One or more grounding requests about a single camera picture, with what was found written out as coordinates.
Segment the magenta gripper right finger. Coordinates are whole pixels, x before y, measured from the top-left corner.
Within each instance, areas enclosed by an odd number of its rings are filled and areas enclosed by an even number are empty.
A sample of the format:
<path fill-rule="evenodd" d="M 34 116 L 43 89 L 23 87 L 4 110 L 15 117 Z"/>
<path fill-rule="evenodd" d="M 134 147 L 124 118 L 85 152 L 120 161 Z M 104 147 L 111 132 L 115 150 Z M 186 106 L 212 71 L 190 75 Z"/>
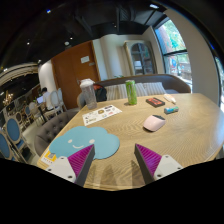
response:
<path fill-rule="evenodd" d="M 182 169 L 182 166 L 170 155 L 160 155 L 140 144 L 135 145 L 134 154 L 145 184 L 152 183 Z"/>

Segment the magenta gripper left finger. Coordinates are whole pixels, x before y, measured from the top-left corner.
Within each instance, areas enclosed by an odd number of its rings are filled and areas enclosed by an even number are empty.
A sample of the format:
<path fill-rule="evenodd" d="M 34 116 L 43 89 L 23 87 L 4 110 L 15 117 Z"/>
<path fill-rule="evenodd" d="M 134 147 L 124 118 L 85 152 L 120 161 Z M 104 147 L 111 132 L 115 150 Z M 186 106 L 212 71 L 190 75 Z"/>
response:
<path fill-rule="evenodd" d="M 69 157 L 57 158 L 47 171 L 83 187 L 94 156 L 95 147 L 90 145 Z"/>

